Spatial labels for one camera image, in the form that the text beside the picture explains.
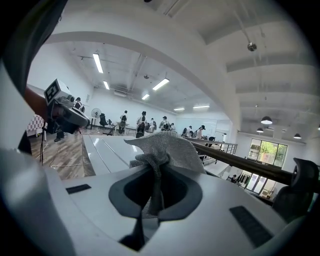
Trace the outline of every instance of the ceiling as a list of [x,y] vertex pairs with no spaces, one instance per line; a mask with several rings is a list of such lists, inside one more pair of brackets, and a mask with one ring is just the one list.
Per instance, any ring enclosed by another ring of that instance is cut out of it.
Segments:
[[[271,128],[286,130],[283,139],[294,140],[294,134],[300,133],[303,142],[310,135],[319,135],[315,133],[320,124],[319,67],[299,29],[273,1],[109,1],[140,5],[197,35],[207,57],[218,60],[228,83],[234,86],[242,114],[242,132],[256,133],[262,126],[262,117],[270,116]],[[249,42],[257,45],[256,51],[248,50]],[[191,110],[198,104],[218,109],[195,85],[137,52],[89,42],[68,42],[67,47],[97,87],[103,84],[91,58],[96,51],[101,55],[103,68],[110,72],[103,74],[103,79],[113,89],[127,90],[137,99],[151,92],[148,101],[168,110]],[[166,74],[170,84],[152,91]],[[263,135],[272,137],[273,133],[265,130]]]
[[[220,111],[195,85],[172,69],[138,52],[98,42],[71,41],[59,44],[66,47],[95,88],[104,89],[103,81],[107,81],[111,91],[125,92],[130,98],[172,112],[183,107],[184,113],[187,113],[193,110],[193,106],[203,105],[210,105],[211,111]],[[98,72],[93,53],[99,54],[103,73]],[[152,90],[165,77],[170,82],[157,91]],[[150,97],[142,101],[145,94]]]
[[[262,117],[270,116],[271,128],[286,130],[283,139],[319,135],[319,67],[299,29],[273,1],[158,0],[151,8],[197,33],[208,58],[219,60],[239,98],[242,132],[256,133]],[[248,50],[249,42],[256,51]]]

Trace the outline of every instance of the checkered cloth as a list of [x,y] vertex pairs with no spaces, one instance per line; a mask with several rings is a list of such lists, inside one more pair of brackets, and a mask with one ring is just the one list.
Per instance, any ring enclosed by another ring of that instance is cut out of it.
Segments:
[[31,122],[28,124],[27,131],[36,131],[37,129],[41,129],[44,126],[44,120],[40,115],[35,114]]

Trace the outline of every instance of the ceiling light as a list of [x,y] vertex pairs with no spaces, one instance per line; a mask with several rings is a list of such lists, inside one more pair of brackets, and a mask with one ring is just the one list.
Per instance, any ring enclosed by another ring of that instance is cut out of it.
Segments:
[[206,105],[206,106],[194,106],[193,108],[194,109],[210,108],[210,106],[209,105]]
[[167,83],[169,83],[169,82],[170,82],[170,80],[167,79],[167,78],[165,78],[165,79],[163,79],[160,83],[158,83],[155,87],[153,87],[152,89],[156,91],[156,90],[158,90],[160,87],[164,86],[165,84],[167,84]]
[[108,83],[107,83],[106,81],[103,81],[103,83],[104,83],[105,88],[106,88],[107,90],[110,90]]
[[272,124],[272,120],[269,116],[265,116],[262,118],[261,123],[264,125],[271,125]]
[[146,98],[148,98],[150,95],[149,94],[146,94],[142,97],[143,100],[145,100]]
[[296,133],[294,136],[293,136],[295,139],[301,139],[301,136],[299,133]]
[[94,53],[94,54],[93,54],[93,58],[94,58],[96,67],[98,68],[98,71],[99,71],[100,73],[103,73],[102,66],[101,66],[100,59],[99,59],[99,54]]

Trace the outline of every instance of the electric fan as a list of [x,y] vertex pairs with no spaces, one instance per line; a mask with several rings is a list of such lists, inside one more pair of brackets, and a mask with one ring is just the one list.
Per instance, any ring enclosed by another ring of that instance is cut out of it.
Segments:
[[100,115],[101,115],[101,110],[100,110],[99,108],[94,108],[94,109],[92,109],[92,111],[91,111],[91,116],[92,116],[93,118],[100,117]]

